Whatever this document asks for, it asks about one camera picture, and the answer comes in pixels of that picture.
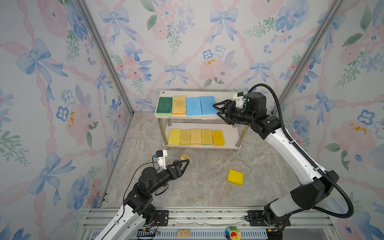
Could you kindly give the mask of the yellow orange-backed sponge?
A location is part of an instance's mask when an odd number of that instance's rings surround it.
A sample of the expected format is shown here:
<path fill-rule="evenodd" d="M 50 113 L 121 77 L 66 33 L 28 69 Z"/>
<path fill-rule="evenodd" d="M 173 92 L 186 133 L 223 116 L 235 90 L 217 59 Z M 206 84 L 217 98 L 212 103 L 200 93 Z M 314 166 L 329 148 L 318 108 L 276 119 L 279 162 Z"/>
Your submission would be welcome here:
<path fill-rule="evenodd" d="M 191 129 L 191 144 L 192 145 L 201 145 L 202 144 L 202 130 L 201 129 Z"/>

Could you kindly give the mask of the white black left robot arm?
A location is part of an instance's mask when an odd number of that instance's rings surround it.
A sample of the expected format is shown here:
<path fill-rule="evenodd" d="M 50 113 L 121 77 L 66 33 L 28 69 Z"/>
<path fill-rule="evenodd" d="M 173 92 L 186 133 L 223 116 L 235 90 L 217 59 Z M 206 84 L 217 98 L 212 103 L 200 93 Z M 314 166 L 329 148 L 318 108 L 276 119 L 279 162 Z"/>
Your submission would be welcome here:
<path fill-rule="evenodd" d="M 160 172 L 154 167 L 145 168 L 132 190 L 124 193 L 119 211 L 96 239 L 129 240 L 140 228 L 152 224 L 156 212 L 152 205 L 153 194 L 182 177 L 189 163 L 189 160 L 176 160 Z"/>

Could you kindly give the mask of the bright yellow cellulose sponge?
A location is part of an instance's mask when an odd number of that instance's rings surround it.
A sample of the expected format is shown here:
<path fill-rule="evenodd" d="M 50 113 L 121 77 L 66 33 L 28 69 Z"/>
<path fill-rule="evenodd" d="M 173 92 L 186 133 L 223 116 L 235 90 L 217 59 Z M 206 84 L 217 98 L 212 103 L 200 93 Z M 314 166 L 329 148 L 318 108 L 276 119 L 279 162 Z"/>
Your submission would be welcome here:
<path fill-rule="evenodd" d="M 168 145 L 178 146 L 178 145 L 180 145 L 180 139 L 181 139 L 181 129 L 170 129 L 169 130 Z"/>

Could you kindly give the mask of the yellow green-backed sponge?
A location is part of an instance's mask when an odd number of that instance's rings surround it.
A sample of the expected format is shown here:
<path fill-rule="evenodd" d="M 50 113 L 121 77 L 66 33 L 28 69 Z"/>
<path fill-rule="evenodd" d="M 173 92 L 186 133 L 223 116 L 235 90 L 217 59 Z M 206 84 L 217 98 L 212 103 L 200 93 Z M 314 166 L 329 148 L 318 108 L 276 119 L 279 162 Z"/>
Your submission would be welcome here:
<path fill-rule="evenodd" d="M 213 145 L 212 130 L 201 130 L 202 145 Z"/>

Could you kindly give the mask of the blue sponge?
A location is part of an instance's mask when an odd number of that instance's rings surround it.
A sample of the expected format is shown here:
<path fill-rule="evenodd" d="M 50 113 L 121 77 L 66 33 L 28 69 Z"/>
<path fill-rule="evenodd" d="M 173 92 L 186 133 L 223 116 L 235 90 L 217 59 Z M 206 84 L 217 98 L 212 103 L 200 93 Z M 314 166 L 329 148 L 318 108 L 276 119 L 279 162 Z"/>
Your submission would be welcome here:
<path fill-rule="evenodd" d="M 200 97 L 202 115 L 216 115 L 217 110 L 213 107 L 216 103 L 214 96 L 203 96 Z"/>
<path fill-rule="evenodd" d="M 201 101 L 199 97 L 186 98 L 187 116 L 202 115 Z"/>

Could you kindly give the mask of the green scouring sponge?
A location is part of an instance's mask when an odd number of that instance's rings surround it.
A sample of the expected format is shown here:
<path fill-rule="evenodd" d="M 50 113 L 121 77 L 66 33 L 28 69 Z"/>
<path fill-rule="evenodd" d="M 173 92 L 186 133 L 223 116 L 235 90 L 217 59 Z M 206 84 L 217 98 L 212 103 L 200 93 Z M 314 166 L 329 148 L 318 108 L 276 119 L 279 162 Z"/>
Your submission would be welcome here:
<path fill-rule="evenodd" d="M 170 116 L 172 114 L 173 98 L 171 97 L 160 97 L 156 114 L 159 116 Z"/>

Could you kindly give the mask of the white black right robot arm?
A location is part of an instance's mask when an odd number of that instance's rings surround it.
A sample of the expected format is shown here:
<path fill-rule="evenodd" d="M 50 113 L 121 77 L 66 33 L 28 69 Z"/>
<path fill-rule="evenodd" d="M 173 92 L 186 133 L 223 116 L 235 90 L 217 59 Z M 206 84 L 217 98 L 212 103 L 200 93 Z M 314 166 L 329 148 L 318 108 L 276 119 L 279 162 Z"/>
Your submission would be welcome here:
<path fill-rule="evenodd" d="M 238 93 L 233 100 L 215 103 L 213 107 L 218 116 L 228 125 L 249 126 L 262 139 L 274 147 L 297 175 L 300 186 L 285 196 L 274 200 L 264 207 L 263 220 L 269 226 L 283 224 L 288 214 L 310 210 L 330 195 L 333 185 L 326 179 L 337 181 L 334 171 L 319 172 L 324 168 L 313 166 L 312 158 L 306 158 L 301 147 L 295 147 L 296 141 L 288 134 L 280 120 L 268 115 L 266 97 L 258 92 L 244 95 Z"/>

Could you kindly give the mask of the bright yellow foam sponge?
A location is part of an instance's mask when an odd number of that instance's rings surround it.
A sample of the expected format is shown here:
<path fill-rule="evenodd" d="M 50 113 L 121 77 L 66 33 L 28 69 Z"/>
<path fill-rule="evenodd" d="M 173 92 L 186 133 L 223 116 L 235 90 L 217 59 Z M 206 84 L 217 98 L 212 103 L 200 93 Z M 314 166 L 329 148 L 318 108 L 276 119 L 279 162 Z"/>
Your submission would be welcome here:
<path fill-rule="evenodd" d="M 227 182 L 238 185 L 238 186 L 242 186 L 244 182 L 244 173 L 230 169 Z"/>

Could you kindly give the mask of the pale yellow sponge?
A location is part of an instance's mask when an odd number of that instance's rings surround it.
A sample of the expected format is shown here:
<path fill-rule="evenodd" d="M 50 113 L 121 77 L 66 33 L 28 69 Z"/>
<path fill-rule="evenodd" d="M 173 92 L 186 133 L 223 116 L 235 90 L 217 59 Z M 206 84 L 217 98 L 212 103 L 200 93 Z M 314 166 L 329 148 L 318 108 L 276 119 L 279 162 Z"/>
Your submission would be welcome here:
<path fill-rule="evenodd" d="M 172 115 L 186 115 L 186 96 L 174 96 L 172 103 Z"/>
<path fill-rule="evenodd" d="M 191 130 L 181 130 L 180 145 L 181 146 L 191 145 Z"/>

